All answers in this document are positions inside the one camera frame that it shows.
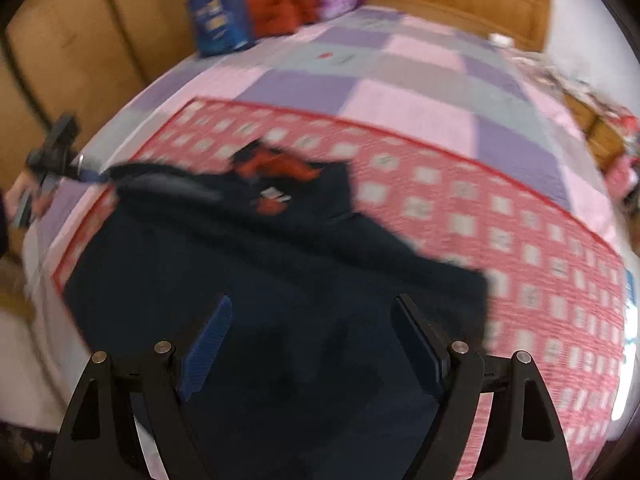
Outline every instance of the shirt sleeve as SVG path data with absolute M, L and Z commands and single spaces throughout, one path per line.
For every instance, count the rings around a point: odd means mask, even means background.
M 7 221 L 4 216 L 4 203 L 2 202 L 2 192 L 0 191 L 0 257 L 9 249 L 9 235 L 7 234 Z

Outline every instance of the silver bolt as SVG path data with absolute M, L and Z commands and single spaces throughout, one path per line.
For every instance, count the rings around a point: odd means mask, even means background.
M 469 352 L 469 345 L 464 341 L 454 341 L 451 343 L 451 348 L 456 354 L 466 354 Z
M 94 355 L 91 356 L 91 361 L 99 365 L 107 360 L 107 352 L 102 350 L 98 350 Z
M 156 343 L 154 346 L 154 351 L 156 354 L 166 354 L 169 350 L 171 350 L 171 343 L 168 341 L 161 341 Z
M 528 365 L 531 362 L 531 355 L 524 350 L 520 350 L 516 354 L 516 359 L 521 363 Z

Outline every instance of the blue bag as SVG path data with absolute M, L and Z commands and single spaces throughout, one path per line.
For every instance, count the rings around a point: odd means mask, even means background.
M 189 0 L 196 45 L 204 57 L 229 54 L 255 44 L 245 0 Z

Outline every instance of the red checkered mat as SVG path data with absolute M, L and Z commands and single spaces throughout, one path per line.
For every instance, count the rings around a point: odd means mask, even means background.
M 583 477 L 604 444 L 623 350 L 622 261 L 545 197 L 492 168 L 378 128 L 263 105 L 193 100 L 133 160 L 217 173 L 254 139 L 309 160 L 350 160 L 356 207 L 419 253 L 483 269 L 486 348 L 533 355 Z M 107 189 L 54 280 L 60 290 L 114 208 Z M 473 473 L 490 410 L 482 396 L 459 478 Z

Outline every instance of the human hand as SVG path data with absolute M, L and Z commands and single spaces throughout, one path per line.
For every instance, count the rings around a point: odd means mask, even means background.
M 4 212 L 9 222 L 13 221 L 20 207 L 20 199 L 23 194 L 31 194 L 31 210 L 37 217 L 43 216 L 53 202 L 53 193 L 41 193 L 38 181 L 30 171 L 23 171 L 12 188 L 4 194 Z

